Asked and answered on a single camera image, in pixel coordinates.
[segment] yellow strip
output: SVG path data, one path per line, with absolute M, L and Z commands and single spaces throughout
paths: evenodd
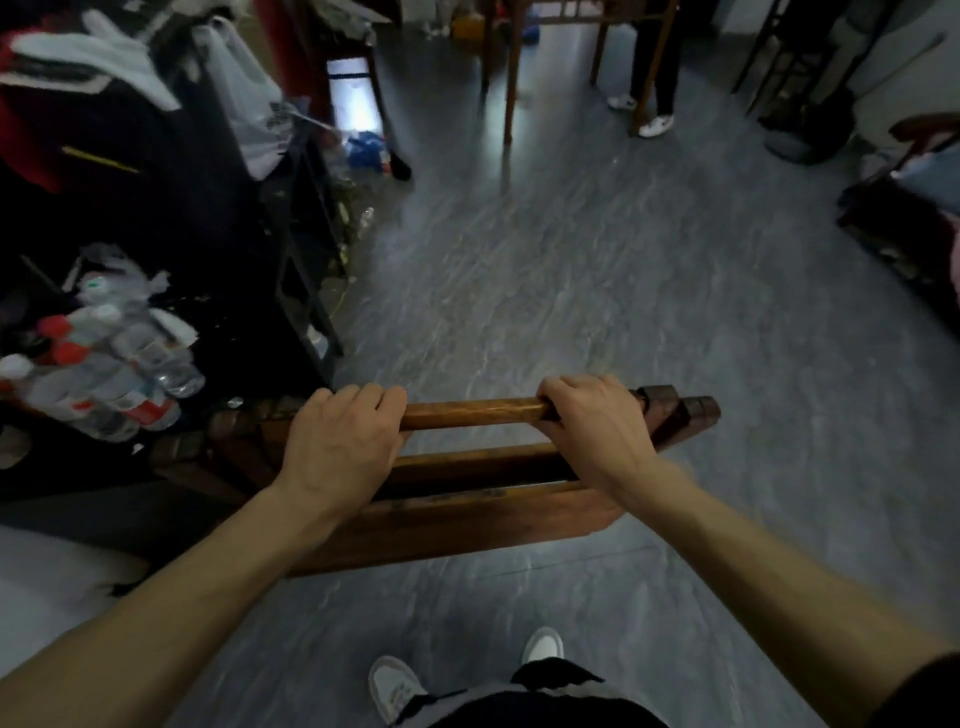
M 96 155 L 91 155 L 89 152 L 82 152 L 81 150 L 74 149 L 73 147 L 60 147 L 60 151 L 66 155 L 70 155 L 71 157 L 86 159 L 87 161 L 95 161 L 97 164 L 103 164 L 107 167 L 113 167 L 114 169 L 119 169 L 124 172 L 133 172 L 135 175 L 140 174 L 140 170 L 128 167 L 126 164 L 121 164 L 118 161 L 107 159 L 106 157 L 97 157 Z

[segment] white shoe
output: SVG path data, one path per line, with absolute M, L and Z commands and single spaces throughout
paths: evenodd
M 640 131 L 637 132 L 644 139 L 652 139 L 654 136 L 660 136 L 662 133 L 667 133 L 673 129 L 673 114 L 669 116 L 657 116 L 642 127 Z
M 636 109 L 636 99 L 629 93 L 621 93 L 607 99 L 607 106 L 614 111 L 633 111 Z
M 548 657 L 562 659 L 563 656 L 564 641 L 560 639 L 557 630 L 550 627 L 541 627 L 527 640 L 527 646 L 523 648 L 523 657 L 520 664 L 526 665 L 536 660 L 546 660 Z
M 416 673 L 396 657 L 378 657 L 367 678 L 373 704 L 388 725 L 396 723 L 414 695 L 426 695 Z

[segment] person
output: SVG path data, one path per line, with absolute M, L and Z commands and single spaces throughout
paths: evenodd
M 651 12 L 662 12 L 662 8 L 652 9 Z M 654 60 L 663 22 L 659 19 L 641 20 L 633 23 L 633 26 L 636 28 L 636 44 L 630 90 L 607 99 L 607 105 L 614 111 L 633 111 L 643 97 L 643 87 L 647 83 L 647 74 L 650 73 L 650 65 Z M 666 38 L 666 45 L 663 47 L 663 55 L 660 57 L 657 77 L 654 80 L 654 90 L 657 93 L 657 115 L 641 126 L 638 132 L 640 136 L 647 139 L 673 129 L 674 100 L 677 97 L 677 82 L 680 79 L 680 48 L 684 35 L 681 26 L 681 12 L 677 8 Z
M 640 405 L 614 377 L 550 377 L 539 393 L 560 419 L 536 426 L 583 483 L 674 547 L 828 725 L 956 719 L 960 657 L 951 644 L 658 456 Z M 293 421 L 276 482 L 106 613 L 0 681 L 0 725 L 161 724 L 256 600 L 371 499 L 403 446 L 405 407 L 396 387 L 318 391 Z M 428 694 L 394 657 L 377 660 L 369 682 L 383 718 L 404 728 L 664 725 L 567 661 L 550 629 L 534 635 L 523 662 L 511 683 L 443 697 Z

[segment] white plastic bag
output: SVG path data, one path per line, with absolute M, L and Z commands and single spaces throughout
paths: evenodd
M 293 137 L 283 92 L 225 18 L 195 28 L 194 36 L 206 49 L 206 69 L 250 176 L 262 180 L 280 163 Z

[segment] red bottle cap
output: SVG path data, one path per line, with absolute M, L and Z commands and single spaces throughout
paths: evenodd
M 46 316 L 36 322 L 36 330 L 48 339 L 62 339 L 73 330 L 73 325 L 66 316 Z
M 74 344 L 72 341 L 58 341 L 54 344 L 54 361 L 63 366 L 70 364 L 80 364 L 90 353 L 88 347 L 82 347 L 80 344 Z

